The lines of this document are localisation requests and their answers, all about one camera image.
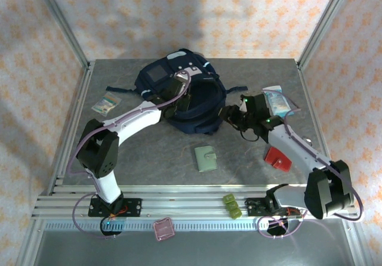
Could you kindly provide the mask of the sage green wallet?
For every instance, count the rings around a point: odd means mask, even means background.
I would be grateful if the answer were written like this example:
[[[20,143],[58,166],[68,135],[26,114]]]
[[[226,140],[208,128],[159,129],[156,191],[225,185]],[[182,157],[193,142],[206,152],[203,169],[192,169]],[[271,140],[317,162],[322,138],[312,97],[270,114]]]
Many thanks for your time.
[[[195,157],[199,172],[217,169],[217,156],[213,147],[203,146],[195,148]]]

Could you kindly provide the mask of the small clear tissue packet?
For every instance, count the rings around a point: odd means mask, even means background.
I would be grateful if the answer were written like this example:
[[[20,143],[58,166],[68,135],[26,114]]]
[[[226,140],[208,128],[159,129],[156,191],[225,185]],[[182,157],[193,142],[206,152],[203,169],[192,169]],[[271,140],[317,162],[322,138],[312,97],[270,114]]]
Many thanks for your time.
[[[104,96],[92,106],[92,110],[101,114],[102,116],[107,116],[107,114],[114,109],[119,103],[121,99],[111,92],[105,93]]]

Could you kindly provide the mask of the blue wet wipes pack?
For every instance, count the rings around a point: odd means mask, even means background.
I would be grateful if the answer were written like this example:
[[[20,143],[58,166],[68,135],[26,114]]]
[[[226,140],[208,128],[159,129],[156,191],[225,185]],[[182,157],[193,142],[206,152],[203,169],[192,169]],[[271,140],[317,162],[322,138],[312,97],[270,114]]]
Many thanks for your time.
[[[292,108],[287,102],[286,98],[282,95],[282,88],[280,85],[268,86],[263,88],[264,94],[268,100],[269,106],[274,116],[278,115],[284,118],[285,115],[293,115]]]

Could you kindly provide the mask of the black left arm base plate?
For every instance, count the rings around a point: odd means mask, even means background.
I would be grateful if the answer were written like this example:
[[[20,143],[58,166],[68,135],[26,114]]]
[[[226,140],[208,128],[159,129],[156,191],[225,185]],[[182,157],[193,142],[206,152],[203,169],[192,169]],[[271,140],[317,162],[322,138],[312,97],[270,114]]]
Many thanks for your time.
[[[115,210],[110,210],[98,197],[92,198],[88,209],[89,217],[104,218],[116,217],[139,217],[141,213],[142,199],[123,198]]]

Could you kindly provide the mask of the aluminium front rail beam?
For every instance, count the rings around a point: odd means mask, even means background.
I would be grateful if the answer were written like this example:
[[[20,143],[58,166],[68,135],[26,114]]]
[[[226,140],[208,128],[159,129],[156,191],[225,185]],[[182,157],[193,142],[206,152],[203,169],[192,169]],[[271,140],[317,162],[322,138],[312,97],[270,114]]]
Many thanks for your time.
[[[232,193],[247,217],[245,199],[264,197],[273,185],[123,185],[127,198],[141,198],[141,217],[158,219],[228,219],[223,196]],[[32,216],[37,219],[65,219],[72,217],[75,203],[92,193],[91,185],[57,185],[49,196],[39,196]]]

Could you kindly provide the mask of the navy blue backpack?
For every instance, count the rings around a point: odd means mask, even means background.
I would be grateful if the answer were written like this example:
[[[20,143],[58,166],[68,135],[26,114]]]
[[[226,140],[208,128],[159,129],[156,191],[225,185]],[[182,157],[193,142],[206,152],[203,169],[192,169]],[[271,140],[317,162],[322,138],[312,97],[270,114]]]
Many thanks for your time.
[[[227,94],[246,91],[247,86],[226,89],[215,68],[202,55],[182,48],[156,60],[140,70],[134,82],[135,89],[108,86],[107,91],[136,93],[154,104],[165,102],[161,91],[174,79],[176,72],[186,70],[191,76],[192,96],[188,111],[177,112],[168,123],[185,134],[208,134],[218,130],[222,123],[218,113],[225,106]]]

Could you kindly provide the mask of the pink square pad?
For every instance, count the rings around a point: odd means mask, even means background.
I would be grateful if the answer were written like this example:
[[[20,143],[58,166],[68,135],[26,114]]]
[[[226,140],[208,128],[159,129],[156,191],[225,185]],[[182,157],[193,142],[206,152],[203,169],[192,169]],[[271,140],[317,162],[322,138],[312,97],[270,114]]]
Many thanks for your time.
[[[175,229],[171,218],[166,217],[155,221],[153,229],[157,241],[164,241],[175,236]]]

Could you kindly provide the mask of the red wallet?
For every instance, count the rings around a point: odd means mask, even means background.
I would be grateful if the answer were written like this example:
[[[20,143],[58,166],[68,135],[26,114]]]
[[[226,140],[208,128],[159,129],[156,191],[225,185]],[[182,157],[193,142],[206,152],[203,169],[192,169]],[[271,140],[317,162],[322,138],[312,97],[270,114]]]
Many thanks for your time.
[[[289,172],[292,162],[277,148],[270,147],[264,156],[264,161],[273,168]]]

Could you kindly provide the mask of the aluminium side rail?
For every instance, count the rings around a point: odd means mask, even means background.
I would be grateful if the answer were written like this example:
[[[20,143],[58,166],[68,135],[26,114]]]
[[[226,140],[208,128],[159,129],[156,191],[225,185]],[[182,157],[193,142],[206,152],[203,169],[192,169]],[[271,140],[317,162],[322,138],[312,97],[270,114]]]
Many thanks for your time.
[[[318,113],[316,111],[316,107],[315,107],[315,104],[314,104],[313,97],[311,96],[309,87],[307,85],[307,81],[306,81],[306,79],[304,77],[304,74],[303,74],[303,71],[302,71],[302,68],[300,67],[300,65],[297,63],[296,66],[297,66],[297,71],[298,71],[298,74],[299,74],[299,77],[300,77],[300,80],[301,80],[302,87],[304,89],[304,94],[306,96],[306,100],[307,100],[309,111],[310,111],[310,114],[311,114],[311,117],[312,117],[313,125],[315,127],[315,131],[316,131],[316,135],[317,135],[317,138],[318,138],[319,146],[321,148],[322,153],[326,157],[331,158],[330,151],[329,151],[327,143],[326,143],[326,139],[325,139],[325,137],[323,135],[323,132],[322,132],[322,125],[321,125],[321,123],[319,121]]]
[[[69,112],[64,123],[63,132],[60,137],[58,150],[53,161],[53,173],[47,187],[47,195],[51,195],[53,193],[57,179],[64,177],[65,175],[94,65],[95,61],[90,61],[88,66],[84,68],[84,71],[79,78],[79,83],[73,95],[73,100],[71,102]]]

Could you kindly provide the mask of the aluminium frame post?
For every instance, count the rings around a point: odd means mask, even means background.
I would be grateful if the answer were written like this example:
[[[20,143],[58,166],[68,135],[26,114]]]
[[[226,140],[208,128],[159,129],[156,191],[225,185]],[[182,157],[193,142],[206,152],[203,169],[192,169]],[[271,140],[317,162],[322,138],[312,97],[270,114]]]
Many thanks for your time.
[[[32,219],[30,221],[16,266],[34,266],[44,228],[45,221],[43,219]]]
[[[307,41],[300,58],[297,60],[298,70],[303,71],[309,64],[310,59],[319,47],[319,44],[345,0],[329,0],[311,37]]]
[[[75,34],[73,33],[69,23],[67,22],[64,13],[62,12],[58,2],[56,0],[43,0],[47,5],[50,13],[54,17],[56,23],[58,24],[60,30],[63,32],[64,37],[68,41],[70,47],[72,48],[76,58],[80,62],[81,66],[87,70],[89,67],[89,61],[86,58]]]
[[[349,244],[350,253],[355,266],[367,266],[367,256],[363,249],[361,226],[359,223],[343,221],[343,226]]]

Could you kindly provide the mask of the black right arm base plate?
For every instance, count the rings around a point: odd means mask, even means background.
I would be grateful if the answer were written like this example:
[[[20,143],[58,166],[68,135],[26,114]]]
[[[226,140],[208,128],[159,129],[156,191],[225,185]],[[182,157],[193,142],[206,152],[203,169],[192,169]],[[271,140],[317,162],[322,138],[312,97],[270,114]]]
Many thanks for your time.
[[[245,201],[248,216],[291,216],[301,215],[297,208],[279,206],[268,197],[247,198]]]

